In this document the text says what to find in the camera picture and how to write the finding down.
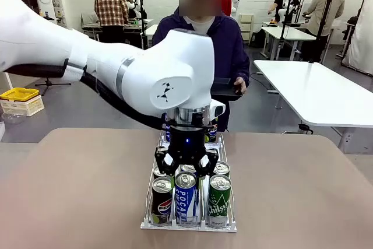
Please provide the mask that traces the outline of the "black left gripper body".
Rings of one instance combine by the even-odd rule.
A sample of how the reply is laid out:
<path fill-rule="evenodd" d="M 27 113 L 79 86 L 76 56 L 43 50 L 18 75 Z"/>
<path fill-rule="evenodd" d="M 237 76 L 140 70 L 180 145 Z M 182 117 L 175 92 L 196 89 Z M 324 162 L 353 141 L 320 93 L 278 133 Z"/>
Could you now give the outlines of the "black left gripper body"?
<path fill-rule="evenodd" d="M 197 164 L 205 156 L 205 132 L 203 129 L 170 127 L 168 154 L 176 164 Z"/>

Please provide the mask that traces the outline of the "person's left hand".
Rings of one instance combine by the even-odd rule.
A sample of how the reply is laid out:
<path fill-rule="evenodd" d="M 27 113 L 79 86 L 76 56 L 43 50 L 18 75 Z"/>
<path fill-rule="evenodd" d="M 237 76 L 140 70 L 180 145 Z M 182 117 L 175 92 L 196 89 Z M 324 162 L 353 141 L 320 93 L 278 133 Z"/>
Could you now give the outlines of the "person's left hand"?
<path fill-rule="evenodd" d="M 237 77 L 234 82 L 236 95 L 243 95 L 247 92 L 248 84 L 242 77 Z"/>

